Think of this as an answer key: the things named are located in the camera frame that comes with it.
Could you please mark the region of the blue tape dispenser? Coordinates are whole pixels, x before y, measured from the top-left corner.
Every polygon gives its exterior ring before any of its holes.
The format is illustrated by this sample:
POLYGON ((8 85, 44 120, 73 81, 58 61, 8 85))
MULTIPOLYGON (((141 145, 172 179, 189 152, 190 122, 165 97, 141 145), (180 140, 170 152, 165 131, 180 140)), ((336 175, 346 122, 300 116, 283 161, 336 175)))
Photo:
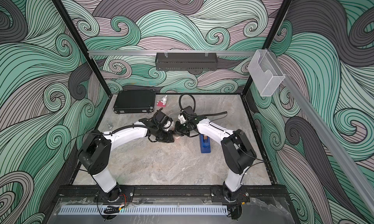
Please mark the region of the blue tape dispenser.
POLYGON ((211 153, 210 138, 207 135, 200 134, 199 139, 201 153, 211 153))

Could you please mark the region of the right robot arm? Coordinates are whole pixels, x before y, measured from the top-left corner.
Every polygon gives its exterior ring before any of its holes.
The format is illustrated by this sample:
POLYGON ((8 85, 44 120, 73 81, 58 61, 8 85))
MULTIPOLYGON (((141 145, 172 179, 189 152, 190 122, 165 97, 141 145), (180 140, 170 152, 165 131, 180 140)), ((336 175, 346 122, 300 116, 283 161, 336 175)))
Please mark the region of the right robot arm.
POLYGON ((223 183, 223 196, 233 203, 241 192, 244 174, 253 165, 257 154, 246 134, 241 129, 230 130, 213 123, 205 115, 197 115, 191 106, 181 110, 174 132, 181 136, 191 136, 195 131, 206 135, 220 144, 226 165, 229 168, 227 178, 223 183))

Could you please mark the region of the orange ceramic mug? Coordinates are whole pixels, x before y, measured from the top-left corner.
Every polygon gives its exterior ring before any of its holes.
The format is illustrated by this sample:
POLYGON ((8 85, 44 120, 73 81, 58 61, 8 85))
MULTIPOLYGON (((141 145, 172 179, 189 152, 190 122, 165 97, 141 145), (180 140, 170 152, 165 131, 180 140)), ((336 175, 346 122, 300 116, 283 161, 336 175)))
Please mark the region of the orange ceramic mug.
POLYGON ((173 134, 173 138, 174 138, 174 142, 177 143, 180 140, 181 136, 178 135, 178 134, 176 134, 176 133, 174 133, 173 134))

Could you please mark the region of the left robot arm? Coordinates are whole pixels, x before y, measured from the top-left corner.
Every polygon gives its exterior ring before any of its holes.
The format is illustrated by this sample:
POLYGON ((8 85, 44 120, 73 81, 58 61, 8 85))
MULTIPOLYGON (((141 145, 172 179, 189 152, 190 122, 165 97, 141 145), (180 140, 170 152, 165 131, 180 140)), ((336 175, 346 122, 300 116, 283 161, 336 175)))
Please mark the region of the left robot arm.
POLYGON ((108 167, 111 152, 133 140, 151 136, 155 142, 173 143, 172 128, 173 119, 158 110, 153 117, 139 119, 128 126, 106 132, 94 130, 78 151, 78 160, 99 186, 100 194, 108 202, 116 202, 122 191, 108 167))

